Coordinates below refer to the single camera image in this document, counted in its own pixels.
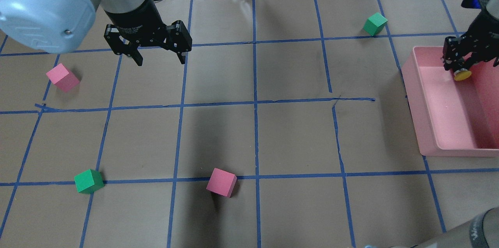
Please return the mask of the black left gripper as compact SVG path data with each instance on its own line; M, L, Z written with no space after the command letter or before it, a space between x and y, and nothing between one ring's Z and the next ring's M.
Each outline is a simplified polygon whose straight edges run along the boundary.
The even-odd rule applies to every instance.
M134 62L141 67L143 57L139 52L139 47L161 47L177 54L182 65L187 61L187 52L192 50L192 37L185 23L181 20L173 22L171 25L161 23L151 30L145 28L135 28L132 32L126 33L124 29L107 24L104 39L115 54L128 54Z

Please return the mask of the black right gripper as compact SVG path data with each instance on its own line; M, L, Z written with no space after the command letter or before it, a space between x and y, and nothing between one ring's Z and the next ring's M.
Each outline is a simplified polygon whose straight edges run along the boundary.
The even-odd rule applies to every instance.
M479 62L493 61L498 66L499 21L482 9L469 29L460 37L444 39L442 63L446 71L469 70Z

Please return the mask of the green cube near left arm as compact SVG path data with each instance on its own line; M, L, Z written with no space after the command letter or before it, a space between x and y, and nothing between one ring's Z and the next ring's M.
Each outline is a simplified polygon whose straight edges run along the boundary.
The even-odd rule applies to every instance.
M75 175L74 182L77 192L82 194L89 195L104 187L101 173L93 169Z

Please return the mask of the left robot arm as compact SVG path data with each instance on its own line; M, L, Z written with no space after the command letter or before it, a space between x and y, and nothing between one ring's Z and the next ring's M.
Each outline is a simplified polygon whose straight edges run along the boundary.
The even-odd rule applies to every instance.
M99 7L111 21L104 38L114 54L141 66L139 47L157 46L185 63L191 35L181 20L164 24L153 0L1 0L1 30L32 49L66 54L80 46Z

